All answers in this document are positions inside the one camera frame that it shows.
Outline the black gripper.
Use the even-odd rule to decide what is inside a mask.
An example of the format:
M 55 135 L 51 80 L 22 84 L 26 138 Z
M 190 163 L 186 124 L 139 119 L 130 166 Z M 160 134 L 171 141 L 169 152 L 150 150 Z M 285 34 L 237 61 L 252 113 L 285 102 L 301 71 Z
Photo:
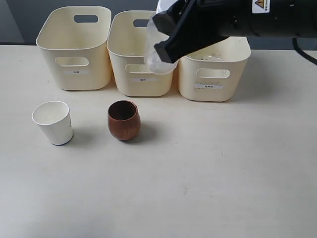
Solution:
M 226 40 L 251 36 L 250 0 L 160 0 L 153 22 L 167 40 L 154 45 L 160 60 L 175 63 L 183 56 Z M 181 26 L 189 16 L 194 25 Z

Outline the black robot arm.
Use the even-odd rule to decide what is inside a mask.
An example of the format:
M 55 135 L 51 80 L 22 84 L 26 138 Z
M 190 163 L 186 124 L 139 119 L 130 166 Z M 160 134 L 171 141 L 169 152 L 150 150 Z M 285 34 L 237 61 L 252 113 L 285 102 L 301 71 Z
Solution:
M 153 22 L 168 39 L 154 45 L 159 58 L 180 58 L 229 37 L 289 37 L 294 50 L 316 64 L 299 38 L 317 36 L 315 0 L 178 0 Z

